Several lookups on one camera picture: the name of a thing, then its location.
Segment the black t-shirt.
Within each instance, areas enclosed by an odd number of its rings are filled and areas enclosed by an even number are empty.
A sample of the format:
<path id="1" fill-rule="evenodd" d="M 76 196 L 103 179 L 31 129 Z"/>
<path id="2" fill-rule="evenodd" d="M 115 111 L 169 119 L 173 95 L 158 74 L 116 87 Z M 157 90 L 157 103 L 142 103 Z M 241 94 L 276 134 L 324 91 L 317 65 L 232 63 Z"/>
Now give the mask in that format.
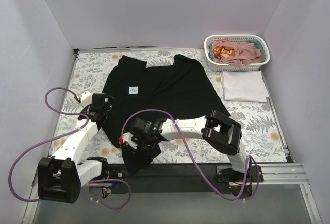
<path id="1" fill-rule="evenodd" d="M 230 113 L 220 100 L 202 65 L 181 54 L 169 66 L 147 67 L 147 62 L 123 56 L 109 73 L 102 90 L 111 95 L 112 113 L 103 130 L 115 147 L 122 132 L 130 130 L 136 118 L 153 122 L 167 118 L 193 119 L 217 110 Z"/>

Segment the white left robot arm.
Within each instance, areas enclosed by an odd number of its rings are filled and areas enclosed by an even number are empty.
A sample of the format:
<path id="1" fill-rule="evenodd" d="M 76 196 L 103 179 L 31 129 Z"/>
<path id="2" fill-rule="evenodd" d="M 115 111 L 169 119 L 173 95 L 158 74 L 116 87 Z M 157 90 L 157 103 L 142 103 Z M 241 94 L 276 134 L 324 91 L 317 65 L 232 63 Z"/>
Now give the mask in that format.
<path id="1" fill-rule="evenodd" d="M 106 158 L 89 157 L 82 164 L 80 157 L 111 115 L 114 98 L 105 93 L 86 91 L 82 94 L 77 132 L 69 135 L 62 146 L 38 164 L 38 197 L 41 200 L 75 203 L 80 189 L 91 180 L 99 183 L 109 179 Z"/>

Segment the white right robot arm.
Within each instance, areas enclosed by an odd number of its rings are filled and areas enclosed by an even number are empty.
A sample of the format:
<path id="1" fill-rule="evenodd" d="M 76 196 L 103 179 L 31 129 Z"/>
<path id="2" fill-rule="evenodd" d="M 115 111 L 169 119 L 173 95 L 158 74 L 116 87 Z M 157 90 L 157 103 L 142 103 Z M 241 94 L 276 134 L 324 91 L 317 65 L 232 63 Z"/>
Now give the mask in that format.
<path id="1" fill-rule="evenodd" d="M 229 172 L 238 181 L 251 177 L 250 161 L 241 144 L 241 125 L 216 110 L 193 119 L 159 118 L 152 122 L 137 118 L 122 138 L 134 152 L 152 160 L 161 153 L 159 143 L 179 139 L 180 134 L 186 139 L 203 139 L 216 151 L 227 155 L 231 164 Z"/>

